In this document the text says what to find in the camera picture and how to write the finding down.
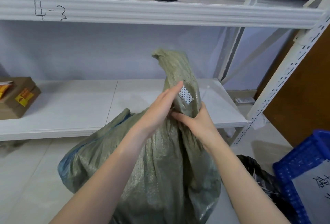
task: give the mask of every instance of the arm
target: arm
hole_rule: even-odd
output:
[[[195,118],[172,116],[187,125],[213,157],[241,224],[290,224],[222,139],[203,102]]]
[[[52,219],[51,224],[110,222],[142,147],[163,123],[182,86],[183,82],[179,82],[157,97],[104,164]]]

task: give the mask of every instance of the tiled floor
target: tiled floor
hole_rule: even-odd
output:
[[[62,184],[57,164],[81,138],[30,140],[0,158],[0,223],[48,223],[72,194]],[[290,150],[287,141],[267,123],[251,130],[232,148],[236,154],[257,158],[265,168]],[[239,224],[225,188],[208,224]]]

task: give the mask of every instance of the chinese character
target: chinese character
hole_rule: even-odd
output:
[[[330,185],[329,183],[330,176],[324,176],[324,179],[318,176],[317,178],[313,178],[313,179],[316,180],[319,188],[323,188],[325,185]]]

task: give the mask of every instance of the forearm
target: forearm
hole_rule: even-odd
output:
[[[289,223],[218,135],[212,156],[241,224]]]
[[[138,124],[134,125],[51,223],[109,223],[146,137],[145,131]]]

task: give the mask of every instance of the cardboard box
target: cardboard box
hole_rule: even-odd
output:
[[[0,78],[0,81],[14,82],[0,100],[0,120],[21,118],[41,94],[31,77]]]

